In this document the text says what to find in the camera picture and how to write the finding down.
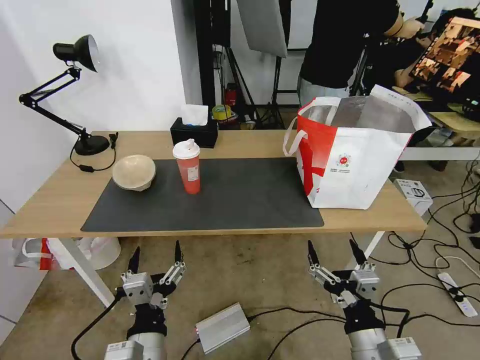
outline black desk lamp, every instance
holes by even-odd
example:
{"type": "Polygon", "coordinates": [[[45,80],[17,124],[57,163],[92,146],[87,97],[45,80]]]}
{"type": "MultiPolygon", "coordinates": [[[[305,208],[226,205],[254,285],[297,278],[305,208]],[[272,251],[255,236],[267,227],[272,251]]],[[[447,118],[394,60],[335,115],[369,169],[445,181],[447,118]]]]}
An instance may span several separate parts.
{"type": "Polygon", "coordinates": [[[20,103],[77,134],[78,140],[74,149],[78,155],[95,155],[101,153],[108,149],[110,145],[106,137],[98,135],[92,136],[84,127],[62,119],[39,105],[42,100],[80,79],[81,69],[75,66],[75,62],[79,62],[89,70],[98,72],[100,61],[97,43],[92,35],[85,35],[79,38],[75,44],[56,43],[53,45],[53,53],[58,59],[65,62],[68,69],[36,89],[20,95],[20,103]],[[53,89],[42,90],[67,75],[72,77],[70,81],[53,89]]]}

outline white power strip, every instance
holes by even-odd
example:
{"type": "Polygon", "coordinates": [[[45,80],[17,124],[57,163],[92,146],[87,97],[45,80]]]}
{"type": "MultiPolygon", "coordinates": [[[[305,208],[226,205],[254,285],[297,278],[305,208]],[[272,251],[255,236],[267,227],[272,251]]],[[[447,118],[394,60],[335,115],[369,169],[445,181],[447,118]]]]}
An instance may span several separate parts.
{"type": "MultiPolygon", "coordinates": [[[[450,276],[450,274],[448,272],[440,272],[439,274],[437,274],[437,277],[440,280],[442,280],[442,285],[445,287],[445,289],[447,291],[450,290],[451,288],[457,288],[458,287],[458,285],[455,283],[455,281],[452,279],[452,277],[450,276]]],[[[450,293],[450,292],[449,292],[449,294],[453,298],[453,301],[455,301],[455,295],[450,293]]],[[[461,292],[461,291],[458,291],[458,294],[459,295],[464,295],[464,293],[461,292]]],[[[466,317],[473,318],[473,317],[476,317],[478,315],[477,311],[475,310],[475,308],[472,306],[472,304],[470,303],[470,301],[467,298],[464,298],[463,301],[461,301],[461,302],[455,301],[455,303],[460,308],[463,315],[465,315],[466,317]]]]}

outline beige bowl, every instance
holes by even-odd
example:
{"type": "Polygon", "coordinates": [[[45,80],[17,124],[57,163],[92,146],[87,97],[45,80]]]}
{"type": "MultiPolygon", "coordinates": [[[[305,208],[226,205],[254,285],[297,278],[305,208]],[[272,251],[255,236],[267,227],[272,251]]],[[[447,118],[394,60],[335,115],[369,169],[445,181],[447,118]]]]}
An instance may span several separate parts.
{"type": "Polygon", "coordinates": [[[115,164],[112,177],[120,188],[140,192],[150,187],[156,170],[154,161],[148,156],[131,155],[115,164]]]}

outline black t-shirt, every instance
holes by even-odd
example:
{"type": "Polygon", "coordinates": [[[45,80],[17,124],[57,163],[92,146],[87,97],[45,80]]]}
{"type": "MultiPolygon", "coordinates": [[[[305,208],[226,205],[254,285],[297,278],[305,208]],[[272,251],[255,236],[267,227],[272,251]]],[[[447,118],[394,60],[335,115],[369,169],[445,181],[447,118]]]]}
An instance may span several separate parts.
{"type": "Polygon", "coordinates": [[[395,85],[395,72],[408,68],[424,51],[414,37],[399,44],[381,46],[372,59],[372,70],[368,75],[372,85],[378,84],[390,89],[395,85]]]}
{"type": "Polygon", "coordinates": [[[318,0],[300,76],[315,85],[346,88],[362,54],[364,34],[383,34],[398,15],[397,0],[318,0]]]}

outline desk mat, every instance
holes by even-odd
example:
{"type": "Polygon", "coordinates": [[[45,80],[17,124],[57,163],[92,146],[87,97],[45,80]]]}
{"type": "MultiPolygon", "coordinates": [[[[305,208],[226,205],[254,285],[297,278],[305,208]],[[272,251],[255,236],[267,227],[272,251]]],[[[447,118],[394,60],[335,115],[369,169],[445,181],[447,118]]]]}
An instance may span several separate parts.
{"type": "Polygon", "coordinates": [[[142,192],[112,179],[84,232],[141,232],[321,227],[305,196],[294,158],[201,159],[201,191],[185,192],[175,160],[155,160],[142,192]]]}

